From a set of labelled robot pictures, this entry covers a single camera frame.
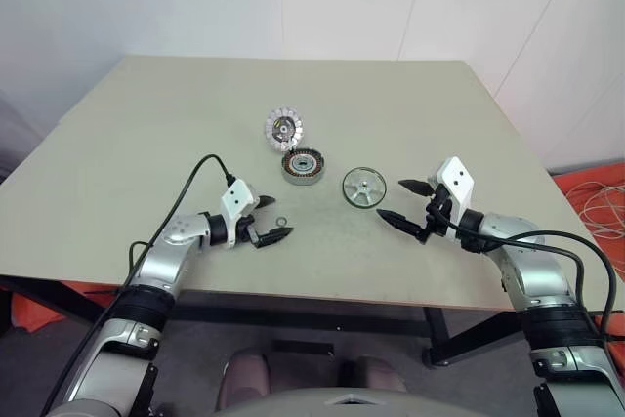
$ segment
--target red cloth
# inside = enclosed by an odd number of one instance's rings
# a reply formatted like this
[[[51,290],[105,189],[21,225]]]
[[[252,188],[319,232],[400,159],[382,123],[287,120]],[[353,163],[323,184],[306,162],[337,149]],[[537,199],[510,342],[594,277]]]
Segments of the red cloth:
[[[112,301],[112,295],[106,294],[90,294],[86,292],[102,292],[111,290],[115,287],[110,285],[99,285],[95,283],[84,282],[63,282],[69,288],[82,293],[90,300],[93,300],[103,307],[108,306]],[[13,294],[11,304],[11,314],[13,324],[16,327],[23,327],[28,332],[33,332],[50,322],[60,321],[65,318],[60,313],[54,312],[46,307],[42,307],[22,295]]]
[[[598,166],[587,170],[567,173],[554,178],[560,190],[567,194],[571,189],[581,183],[597,181],[607,186],[625,185],[625,162],[613,163],[611,165]],[[585,185],[576,189],[570,195],[568,201],[578,214],[582,211],[586,201],[597,194],[602,189],[598,185]],[[613,191],[610,194],[610,201],[615,205],[625,205],[625,194]],[[595,198],[589,204],[590,207],[604,205],[604,199]],[[602,224],[615,221],[611,209],[603,208],[593,210],[593,218]],[[609,257],[614,270],[625,281],[625,238],[604,239],[596,238],[597,243]]]

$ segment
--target metal hub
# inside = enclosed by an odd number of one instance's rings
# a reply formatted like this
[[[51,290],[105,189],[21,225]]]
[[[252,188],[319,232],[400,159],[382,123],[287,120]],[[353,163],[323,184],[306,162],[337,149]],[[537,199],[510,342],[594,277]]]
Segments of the metal hub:
[[[309,153],[298,153],[289,159],[289,169],[298,175],[311,173],[316,166],[316,158]]]
[[[278,151],[294,149],[303,134],[302,119],[292,107],[274,109],[265,121],[265,136]]]

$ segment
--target white cable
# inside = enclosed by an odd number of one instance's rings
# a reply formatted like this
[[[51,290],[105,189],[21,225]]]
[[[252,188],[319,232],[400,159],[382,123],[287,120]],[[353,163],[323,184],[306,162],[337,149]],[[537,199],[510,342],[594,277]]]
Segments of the white cable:
[[[579,212],[579,217],[591,231],[593,236],[602,239],[620,239],[625,237],[625,206],[617,205],[610,200],[610,196],[613,192],[625,194],[625,185],[609,186],[599,181],[586,181],[570,189],[566,193],[565,197],[570,202],[571,195],[584,186],[601,187],[597,193],[586,199],[584,206]],[[593,200],[600,197],[604,199],[604,205],[590,205]],[[614,216],[614,222],[598,222],[591,216],[592,211],[607,208],[610,209],[612,215]]]
[[[625,260],[610,259],[609,261],[611,262],[612,267],[614,268],[615,271],[618,271],[618,272],[621,272],[621,273],[625,273],[625,271],[620,268],[620,266],[625,267]]]

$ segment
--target mechanical part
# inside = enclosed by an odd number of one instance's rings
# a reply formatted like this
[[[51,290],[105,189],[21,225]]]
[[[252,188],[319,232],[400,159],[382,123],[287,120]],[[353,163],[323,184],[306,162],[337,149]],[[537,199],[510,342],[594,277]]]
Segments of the mechanical part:
[[[387,193],[387,184],[372,168],[353,168],[343,178],[343,195],[354,207],[368,209],[378,205]]]
[[[501,272],[504,291],[517,312],[511,328],[521,327],[531,348],[529,356],[534,371],[546,380],[535,390],[540,415],[625,416],[625,391],[604,347],[604,337],[581,300],[581,260],[574,253],[543,245],[542,233],[530,221],[472,210],[474,181],[457,157],[447,158],[428,181],[430,188],[414,180],[399,182],[419,195],[432,197],[426,207],[428,215],[424,228],[392,211],[378,210],[378,213],[390,225],[422,243],[434,233],[460,242],[467,251],[485,253],[495,262]],[[524,233],[534,235],[521,238]],[[551,253],[576,260],[578,295],[572,292]],[[479,331],[487,327],[488,321],[456,338],[471,339],[479,347]],[[501,330],[501,323],[498,326],[502,338],[509,335]],[[434,344],[427,356],[424,355],[426,363],[446,364],[451,358],[468,354],[468,351],[458,350],[456,338]],[[571,400],[575,401],[574,405],[570,404]]]
[[[324,160],[312,148],[300,148],[282,157],[282,176],[292,185],[309,186],[321,179]]]
[[[274,109],[265,122],[265,137],[277,151],[295,149],[303,134],[302,118],[292,107]]]
[[[50,415],[136,417],[150,415],[161,331],[200,246],[252,241],[257,248],[274,244],[292,228],[256,234],[252,210],[275,202],[259,196],[243,180],[228,174],[219,215],[168,216],[145,257],[107,311],[106,321],[75,374],[64,404]]]

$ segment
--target gray floor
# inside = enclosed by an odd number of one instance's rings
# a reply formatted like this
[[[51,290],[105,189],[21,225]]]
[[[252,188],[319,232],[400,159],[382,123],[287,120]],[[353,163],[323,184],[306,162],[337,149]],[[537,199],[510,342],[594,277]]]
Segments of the gray floor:
[[[445,317],[453,333],[488,317],[488,313],[445,311]],[[85,326],[65,320],[34,334],[13,329],[0,338],[0,415],[37,415],[85,330]],[[483,415],[536,415],[532,389],[538,380],[523,341],[432,371],[419,358],[427,344],[425,339],[185,321],[167,325],[156,359],[160,372],[154,390],[155,403],[175,402],[181,417],[210,415],[222,369],[230,355],[248,347],[267,349],[273,339],[318,341],[335,347],[335,357],[269,354],[275,391],[294,385],[332,386],[341,357],[368,354],[388,361],[414,395],[446,401]]]

